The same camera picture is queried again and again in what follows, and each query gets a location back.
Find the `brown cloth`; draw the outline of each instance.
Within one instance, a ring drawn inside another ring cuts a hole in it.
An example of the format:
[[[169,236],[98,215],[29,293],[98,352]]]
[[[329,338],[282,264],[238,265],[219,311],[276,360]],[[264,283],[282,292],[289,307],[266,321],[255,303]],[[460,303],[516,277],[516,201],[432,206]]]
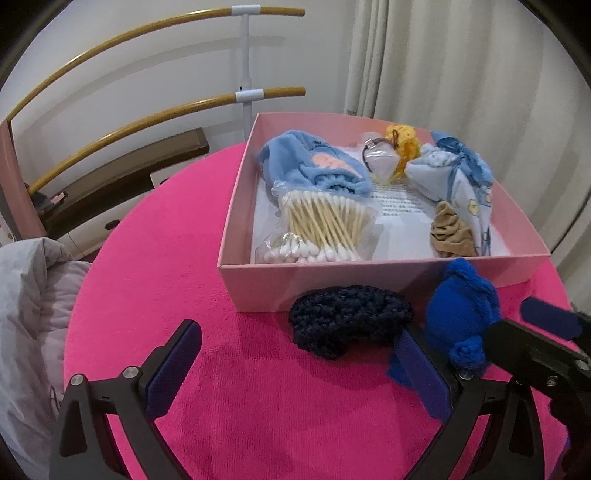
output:
[[[435,208],[431,224],[431,244],[440,257],[475,257],[472,230],[456,215],[447,202]]]

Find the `pink carpet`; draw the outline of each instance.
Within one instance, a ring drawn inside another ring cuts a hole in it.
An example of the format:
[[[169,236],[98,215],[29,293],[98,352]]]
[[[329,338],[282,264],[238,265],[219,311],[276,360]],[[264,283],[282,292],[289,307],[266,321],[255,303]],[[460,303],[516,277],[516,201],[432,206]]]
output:
[[[115,229],[78,296],[64,377],[115,377],[140,365],[183,319],[194,319],[203,349],[170,412],[157,420],[193,479],[402,479],[439,423],[386,376],[390,350],[316,358],[291,342],[286,314],[239,314],[226,294],[216,260],[243,150],[236,145],[193,164]],[[499,293],[512,319],[532,294],[568,307],[549,261],[529,283]],[[489,376],[508,378],[495,368]],[[550,417],[547,398],[536,400],[550,473],[566,431]],[[132,477],[145,478],[112,423]],[[477,444],[474,434],[455,478]]]

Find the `blue knitted toy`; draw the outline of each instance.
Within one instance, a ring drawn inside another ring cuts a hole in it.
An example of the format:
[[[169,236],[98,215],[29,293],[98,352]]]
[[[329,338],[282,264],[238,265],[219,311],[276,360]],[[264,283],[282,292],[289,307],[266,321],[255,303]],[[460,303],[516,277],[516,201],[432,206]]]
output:
[[[365,166],[320,137],[290,130],[269,140],[258,154],[263,177],[271,187],[285,181],[293,187],[353,193],[368,197],[372,183]]]
[[[486,367],[482,334],[500,319],[499,297],[492,283],[479,277],[470,262],[458,258],[446,267],[444,280],[427,306],[425,340],[455,367],[478,372]],[[395,355],[388,375],[411,386]]]

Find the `gray blanket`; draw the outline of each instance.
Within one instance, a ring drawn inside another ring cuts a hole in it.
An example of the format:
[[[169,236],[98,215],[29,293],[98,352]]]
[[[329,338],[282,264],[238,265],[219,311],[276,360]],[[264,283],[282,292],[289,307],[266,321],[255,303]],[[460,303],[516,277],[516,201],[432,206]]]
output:
[[[63,346],[90,264],[48,238],[0,248],[0,434],[31,480],[48,478]]]

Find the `clear plastic bag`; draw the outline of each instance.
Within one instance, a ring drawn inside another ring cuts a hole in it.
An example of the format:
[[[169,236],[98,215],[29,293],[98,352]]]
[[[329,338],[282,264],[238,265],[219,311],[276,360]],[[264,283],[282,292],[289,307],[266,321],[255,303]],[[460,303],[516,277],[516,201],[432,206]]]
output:
[[[362,143],[358,148],[373,180],[380,185],[389,184],[400,162],[400,155],[394,146],[385,138],[370,132],[362,135]]]
[[[273,187],[281,227],[255,251],[256,263],[370,260],[378,243],[379,203],[313,189]]]

